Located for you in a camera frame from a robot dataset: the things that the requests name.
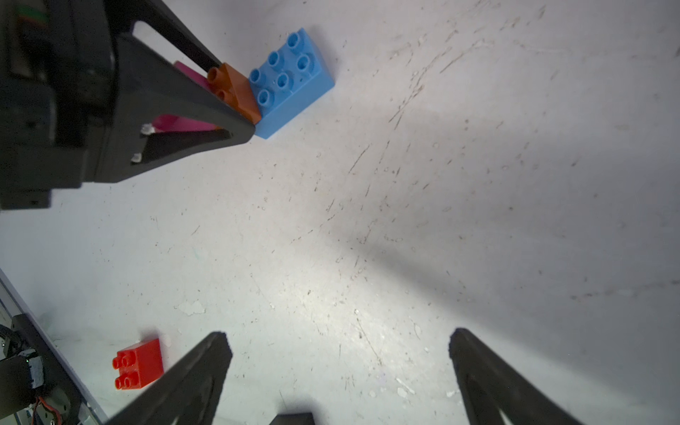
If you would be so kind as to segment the pink lego brick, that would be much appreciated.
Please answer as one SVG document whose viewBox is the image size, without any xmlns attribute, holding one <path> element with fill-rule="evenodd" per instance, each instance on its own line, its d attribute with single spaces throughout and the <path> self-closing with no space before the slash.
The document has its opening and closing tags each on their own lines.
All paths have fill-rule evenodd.
<svg viewBox="0 0 680 425">
<path fill-rule="evenodd" d="M 189 77 L 191 81 L 194 81 L 208 93 L 212 94 L 208 80 L 203 74 L 196 72 L 180 61 L 175 61 L 174 67 L 179 69 L 185 76 Z M 171 114 L 164 114 L 156 118 L 152 122 L 152 127 L 155 129 L 156 133 L 214 131 L 218 129 L 216 125 L 211 123 L 191 120 L 189 118 Z"/>
</svg>

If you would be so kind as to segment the red lego brick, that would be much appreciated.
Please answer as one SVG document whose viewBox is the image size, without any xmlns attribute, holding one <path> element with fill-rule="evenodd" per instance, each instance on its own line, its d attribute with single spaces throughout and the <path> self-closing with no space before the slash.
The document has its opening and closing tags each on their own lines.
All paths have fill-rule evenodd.
<svg viewBox="0 0 680 425">
<path fill-rule="evenodd" d="M 155 382 L 165 372 L 159 338 L 118 351 L 112 365 L 119 374 L 114 381 L 117 390 L 142 389 Z"/>
</svg>

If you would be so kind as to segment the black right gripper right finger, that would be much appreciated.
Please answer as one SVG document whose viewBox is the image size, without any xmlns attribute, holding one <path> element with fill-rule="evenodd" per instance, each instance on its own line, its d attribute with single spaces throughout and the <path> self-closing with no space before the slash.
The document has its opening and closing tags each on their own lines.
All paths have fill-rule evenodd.
<svg viewBox="0 0 680 425">
<path fill-rule="evenodd" d="M 468 329 L 455 329 L 449 354 L 471 424 L 577 424 Z"/>
</svg>

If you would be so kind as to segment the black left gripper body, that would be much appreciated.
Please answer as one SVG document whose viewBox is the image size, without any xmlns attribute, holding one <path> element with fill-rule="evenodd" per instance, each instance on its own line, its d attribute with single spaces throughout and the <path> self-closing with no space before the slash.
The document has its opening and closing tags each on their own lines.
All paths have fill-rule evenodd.
<svg viewBox="0 0 680 425">
<path fill-rule="evenodd" d="M 90 179 L 114 83 L 104 2 L 1 3 L 2 209 L 46 209 Z"/>
</svg>

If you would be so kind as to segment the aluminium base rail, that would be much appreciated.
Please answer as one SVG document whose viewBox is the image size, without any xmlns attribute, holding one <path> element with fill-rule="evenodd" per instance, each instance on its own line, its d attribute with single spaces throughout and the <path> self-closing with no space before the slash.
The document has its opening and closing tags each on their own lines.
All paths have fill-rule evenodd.
<svg viewBox="0 0 680 425">
<path fill-rule="evenodd" d="M 1 274 L 1 423 L 106 422 L 106 414 Z"/>
</svg>

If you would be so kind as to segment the orange lego brick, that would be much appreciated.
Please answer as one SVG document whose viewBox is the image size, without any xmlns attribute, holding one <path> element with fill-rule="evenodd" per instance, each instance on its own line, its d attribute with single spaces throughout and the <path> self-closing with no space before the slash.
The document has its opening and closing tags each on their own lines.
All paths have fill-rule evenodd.
<svg viewBox="0 0 680 425">
<path fill-rule="evenodd" d="M 207 73 L 207 82 L 214 95 L 232 109 L 257 125 L 261 121 L 258 104 L 251 90 L 249 80 L 234 67 L 222 63 Z"/>
</svg>

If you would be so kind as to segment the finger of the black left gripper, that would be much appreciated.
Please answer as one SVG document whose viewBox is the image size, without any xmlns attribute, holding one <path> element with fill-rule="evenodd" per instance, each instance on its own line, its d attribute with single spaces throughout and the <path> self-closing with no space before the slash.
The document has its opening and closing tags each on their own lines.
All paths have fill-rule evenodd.
<svg viewBox="0 0 680 425">
<path fill-rule="evenodd" d="M 104 0 L 104 8 L 112 36 L 132 34 L 136 23 L 143 22 L 205 71 L 221 65 L 161 0 Z"/>
<path fill-rule="evenodd" d="M 122 182 L 197 153 L 247 143 L 254 136 L 255 126 L 249 120 L 132 35 L 118 36 L 116 44 L 113 120 L 93 182 Z M 214 124 L 218 129 L 142 134 L 143 125 L 167 114 Z"/>
</svg>

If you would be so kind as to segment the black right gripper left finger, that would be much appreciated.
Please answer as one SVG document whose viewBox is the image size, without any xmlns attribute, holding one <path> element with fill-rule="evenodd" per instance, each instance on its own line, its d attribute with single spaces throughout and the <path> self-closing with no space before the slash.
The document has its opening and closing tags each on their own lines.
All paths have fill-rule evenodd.
<svg viewBox="0 0 680 425">
<path fill-rule="evenodd" d="M 211 425 L 231 360 L 227 335 L 210 333 L 108 423 Z"/>
</svg>

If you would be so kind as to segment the black lego brick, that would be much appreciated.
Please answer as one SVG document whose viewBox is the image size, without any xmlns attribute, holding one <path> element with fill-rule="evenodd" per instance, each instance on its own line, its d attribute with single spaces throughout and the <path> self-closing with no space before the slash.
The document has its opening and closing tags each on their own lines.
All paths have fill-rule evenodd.
<svg viewBox="0 0 680 425">
<path fill-rule="evenodd" d="M 315 419 L 311 412 L 278 414 L 269 425 L 315 425 Z"/>
</svg>

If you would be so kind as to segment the blue lego brick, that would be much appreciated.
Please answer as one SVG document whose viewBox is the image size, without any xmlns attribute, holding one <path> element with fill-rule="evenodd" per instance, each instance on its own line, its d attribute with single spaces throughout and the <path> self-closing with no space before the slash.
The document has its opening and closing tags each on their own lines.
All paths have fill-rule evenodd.
<svg viewBox="0 0 680 425">
<path fill-rule="evenodd" d="M 315 42 L 301 28 L 251 70 L 248 81 L 261 120 L 255 135 L 267 139 L 335 86 Z"/>
</svg>

